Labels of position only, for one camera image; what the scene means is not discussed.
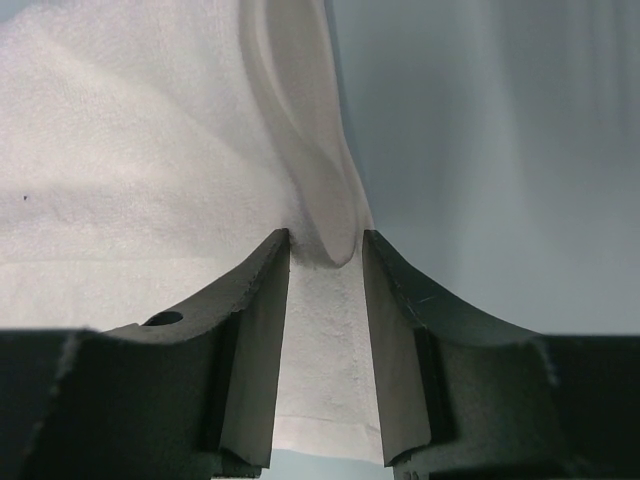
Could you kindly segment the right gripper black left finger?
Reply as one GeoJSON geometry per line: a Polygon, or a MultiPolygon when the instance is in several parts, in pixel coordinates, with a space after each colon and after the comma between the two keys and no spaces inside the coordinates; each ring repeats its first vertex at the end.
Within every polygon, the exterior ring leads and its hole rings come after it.
{"type": "Polygon", "coordinates": [[[285,229],[143,324],[1,333],[5,479],[256,478],[271,460],[285,229]]]}

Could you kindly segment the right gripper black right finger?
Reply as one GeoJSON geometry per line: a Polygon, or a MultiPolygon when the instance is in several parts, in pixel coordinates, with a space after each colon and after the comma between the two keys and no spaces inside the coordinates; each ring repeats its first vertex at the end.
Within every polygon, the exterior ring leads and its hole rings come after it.
{"type": "Polygon", "coordinates": [[[635,479],[639,340],[537,333],[364,233],[383,459],[398,479],[635,479]]]}

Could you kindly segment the white towel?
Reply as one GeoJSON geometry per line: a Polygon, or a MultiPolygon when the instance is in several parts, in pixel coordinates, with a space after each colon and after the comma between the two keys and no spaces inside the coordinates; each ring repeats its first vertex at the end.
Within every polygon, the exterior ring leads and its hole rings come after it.
{"type": "Polygon", "coordinates": [[[286,228],[278,449],[380,462],[362,236],[321,1],[35,1],[1,23],[1,307],[143,321],[286,228]]]}

